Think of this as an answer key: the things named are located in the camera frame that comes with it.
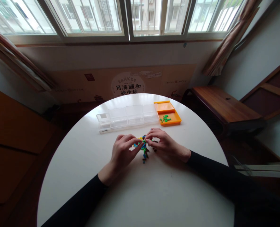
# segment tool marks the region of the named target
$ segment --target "curtain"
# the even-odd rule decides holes
[[[235,26],[229,31],[227,36],[223,39],[222,43],[216,50],[216,52],[209,59],[202,73],[206,76],[219,76],[222,69],[234,49],[234,46],[242,38],[246,28],[248,20],[251,18],[262,0],[247,0],[244,8],[239,16],[239,19]]]
[[[55,87],[55,83],[1,33],[0,59],[36,91],[51,91]]]

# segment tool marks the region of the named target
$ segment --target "circular logo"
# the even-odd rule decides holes
[[[137,73],[124,72],[115,76],[111,83],[114,97],[145,92],[145,84]]]

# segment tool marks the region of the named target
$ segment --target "finger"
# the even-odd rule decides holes
[[[141,144],[138,145],[138,147],[136,147],[135,149],[133,149],[132,151],[130,151],[132,153],[132,155],[135,157],[136,154],[138,154],[138,152],[141,150],[141,147],[143,146],[143,142]]]
[[[124,135],[120,134],[117,136],[116,141],[120,140]]]
[[[153,148],[156,148],[156,149],[161,149],[162,148],[162,144],[160,144],[160,143],[156,143],[156,142],[153,142],[151,140],[145,140],[145,141],[149,146],[151,146]]]
[[[152,139],[153,137],[162,139],[163,138],[163,133],[161,131],[159,131],[159,132],[152,132],[149,135],[147,135],[145,137],[145,139]]]
[[[153,133],[153,132],[160,132],[162,131],[160,128],[151,128],[150,131],[146,134],[146,136],[148,136],[149,134]]]
[[[142,142],[141,139],[133,138],[133,139],[131,139],[131,140],[125,142],[125,146],[126,146],[126,148],[130,148],[130,147],[132,147],[132,145],[133,145],[134,143],[135,143],[135,144],[138,144],[138,143],[141,143],[141,142]]]
[[[127,142],[127,141],[129,141],[129,140],[131,140],[131,139],[134,139],[134,138],[136,138],[134,135],[128,134],[128,135],[123,136],[123,137],[121,138],[121,140],[122,140],[123,142]]]

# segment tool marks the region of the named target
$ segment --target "hand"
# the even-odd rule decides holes
[[[158,143],[151,141],[153,137],[159,138],[160,141]],[[160,128],[152,128],[146,135],[145,141],[149,146],[156,148],[158,152],[176,156],[185,163],[190,158],[191,151],[186,147],[178,144]]]
[[[133,150],[130,148],[134,143],[141,143]],[[98,173],[100,181],[109,186],[120,172],[131,163],[144,143],[132,134],[119,135],[113,146],[112,158]]]

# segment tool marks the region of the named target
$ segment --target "orange tray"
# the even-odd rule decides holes
[[[172,124],[180,124],[182,121],[179,117],[178,113],[176,112],[175,108],[172,106],[170,101],[162,101],[162,102],[154,102],[157,105],[157,113],[159,116],[159,122],[161,125],[172,125]],[[161,122],[160,119],[163,119],[165,115],[168,115],[168,119],[171,118],[171,120],[165,122]]]

